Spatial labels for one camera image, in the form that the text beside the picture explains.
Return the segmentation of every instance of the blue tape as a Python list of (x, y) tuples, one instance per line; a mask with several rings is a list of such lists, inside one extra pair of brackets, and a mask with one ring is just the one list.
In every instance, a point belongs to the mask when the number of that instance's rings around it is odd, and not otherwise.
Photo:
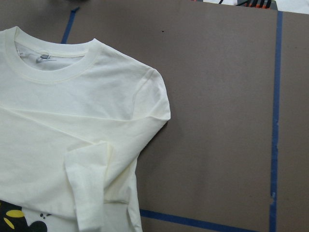
[(66, 44), (67, 43), (67, 40), (68, 40), (68, 37), (69, 37), (69, 33), (71, 31), (71, 27), (73, 25), (73, 21), (74, 21), (74, 18), (75, 18), (75, 14), (79, 10), (79, 8), (80, 7), (76, 7), (74, 10), (71, 10), (70, 18), (69, 18), (69, 21), (68, 21), (68, 24), (67, 24), (67, 28), (64, 31), (64, 35), (62, 37), (62, 41), (61, 41), (62, 44)]
[(169, 214), (162, 214), (162, 213), (157, 213), (157, 212), (143, 210), (143, 209), (140, 209), (140, 215), (145, 218), (152, 218), (152, 219), (157, 219), (157, 220), (162, 220), (162, 221), (168, 221), (168, 222), (178, 223), (178, 224), (192, 226), (192, 227), (199, 227), (199, 228), (213, 230), (213, 231), (255, 232), (255, 231), (250, 231), (250, 230), (241, 229), (237, 227), (225, 226), (225, 225), (216, 224), (212, 222), (200, 221), (200, 220), (190, 219), (186, 217), (184, 218), (184, 217), (179, 217), (179, 216), (174, 216), (174, 215), (169, 215)]
[(270, 205), (270, 211), (269, 211), (269, 232), (275, 232), (277, 224), (277, 181), (278, 181), (278, 140), (279, 140), (282, 18), (283, 18), (283, 12), (278, 11), (276, 56), (275, 56), (274, 102), (273, 102), (273, 119), (272, 119), (272, 144), (271, 144), (270, 196), (273, 201)]

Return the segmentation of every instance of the white shirt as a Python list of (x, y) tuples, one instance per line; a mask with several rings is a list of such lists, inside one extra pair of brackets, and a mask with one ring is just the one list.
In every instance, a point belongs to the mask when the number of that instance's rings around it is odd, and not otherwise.
[(16, 26), (0, 32), (0, 81), (0, 200), (77, 231), (141, 232), (137, 157), (170, 119), (159, 72)]

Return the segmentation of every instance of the brown surface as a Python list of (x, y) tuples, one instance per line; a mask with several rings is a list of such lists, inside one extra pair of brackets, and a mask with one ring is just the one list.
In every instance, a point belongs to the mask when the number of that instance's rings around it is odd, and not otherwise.
[[(0, 29), (94, 37), (162, 74), (172, 119), (142, 152), (142, 209), (268, 231), (277, 13), (189, 0), (3, 0)], [(284, 13), (278, 231), (309, 228), (308, 15)], [(207, 231), (143, 218), (145, 232)]]

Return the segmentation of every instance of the blue tape strip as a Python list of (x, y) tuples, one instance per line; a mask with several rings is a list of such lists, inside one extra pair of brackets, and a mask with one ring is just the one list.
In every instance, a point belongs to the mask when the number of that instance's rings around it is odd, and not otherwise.
[(68, 37), (69, 37), (69, 33), (71, 31), (71, 27), (73, 25), (73, 21), (74, 21), (74, 18), (75, 18), (75, 14), (79, 10), (79, 8), (80, 7), (77, 7), (74, 10), (71, 10), (70, 18), (69, 18), (69, 21), (68, 21), (68, 24), (67, 24), (67, 28), (64, 31), (64, 35), (62, 37), (62, 41), (61, 41), (62, 44), (66, 44), (67, 43), (67, 40), (68, 40)]
[(145, 218), (152, 218), (152, 219), (158, 219), (162, 221), (168, 221), (173, 223), (178, 223), (186, 226), (193, 226), (193, 227), (199, 227), (203, 229), (213, 230), (213, 231), (220, 231), (220, 232), (254, 232), (246, 229), (241, 229), (237, 227), (231, 227), (231, 226), (225, 226), (220, 225), (216, 223), (206, 222), (206, 221), (199, 221), (194, 220), (190, 218), (184, 218), (169, 214), (162, 214), (157, 213), (149, 210), (143, 210), (140, 209), (140, 215)]
[(276, 231), (277, 221), (277, 181), (278, 181), (278, 139), (279, 139), (279, 104), (280, 104), (280, 77), (281, 77), (281, 45), (282, 45), (282, 18), (283, 12), (278, 11), (277, 38), (275, 56), (275, 83), (272, 119), (272, 145), (271, 145), (271, 186), (270, 195), (272, 204), (269, 211), (269, 232)]

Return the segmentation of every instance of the crew neckline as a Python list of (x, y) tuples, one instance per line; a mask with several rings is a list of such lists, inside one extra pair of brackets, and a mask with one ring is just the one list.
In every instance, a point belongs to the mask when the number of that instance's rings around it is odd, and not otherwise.
[[(75, 63), (57, 70), (39, 70), (26, 64), (18, 54), (15, 42), (41, 54), (72, 58), (83, 56)], [(71, 79), (78, 76), (90, 67), (95, 61), (102, 46), (101, 42), (93, 39), (86, 43), (52, 43), (31, 35), (15, 26), (7, 29), (5, 33), (5, 53), (8, 63), (22, 77), (35, 82), (53, 83)]]

